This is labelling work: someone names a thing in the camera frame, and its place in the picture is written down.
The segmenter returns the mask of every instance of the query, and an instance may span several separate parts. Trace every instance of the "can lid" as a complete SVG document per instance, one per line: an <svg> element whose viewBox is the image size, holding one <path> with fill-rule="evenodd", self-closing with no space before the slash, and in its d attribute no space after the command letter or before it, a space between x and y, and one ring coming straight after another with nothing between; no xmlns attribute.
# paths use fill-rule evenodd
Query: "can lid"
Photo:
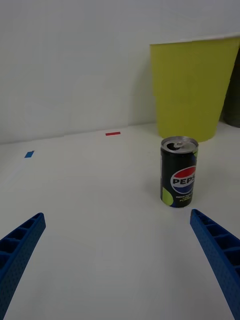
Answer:
<svg viewBox="0 0 240 320"><path fill-rule="evenodd" d="M188 136L170 136L161 142L161 148L173 154L196 152L199 144Z"/></svg>

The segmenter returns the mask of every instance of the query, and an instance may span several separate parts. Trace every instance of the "white tabletop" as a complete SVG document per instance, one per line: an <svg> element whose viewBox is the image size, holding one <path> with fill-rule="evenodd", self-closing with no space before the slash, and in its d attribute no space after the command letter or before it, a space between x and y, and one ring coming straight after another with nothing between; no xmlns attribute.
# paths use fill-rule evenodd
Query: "white tabletop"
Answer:
<svg viewBox="0 0 240 320"><path fill-rule="evenodd" d="M156 126L120 131L0 146L0 238L46 220L5 320L233 319L191 208L160 200ZM191 203L237 237L239 145L223 123L200 144Z"/></svg>

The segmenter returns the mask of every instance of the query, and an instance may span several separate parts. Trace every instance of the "soda can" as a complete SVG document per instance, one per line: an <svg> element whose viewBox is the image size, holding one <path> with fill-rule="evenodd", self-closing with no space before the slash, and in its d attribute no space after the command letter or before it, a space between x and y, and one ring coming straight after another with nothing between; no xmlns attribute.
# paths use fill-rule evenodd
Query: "soda can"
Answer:
<svg viewBox="0 0 240 320"><path fill-rule="evenodd" d="M193 198L198 143L187 136L171 136L161 142L161 200L182 208Z"/></svg>

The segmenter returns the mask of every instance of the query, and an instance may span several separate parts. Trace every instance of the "yellow paper cup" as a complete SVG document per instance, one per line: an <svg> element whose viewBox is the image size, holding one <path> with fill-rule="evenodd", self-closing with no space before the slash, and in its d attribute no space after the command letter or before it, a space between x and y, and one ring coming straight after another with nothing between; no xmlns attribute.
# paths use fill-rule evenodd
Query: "yellow paper cup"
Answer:
<svg viewBox="0 0 240 320"><path fill-rule="evenodd" d="M239 45L224 38L150 46L160 136L214 136Z"/></svg>

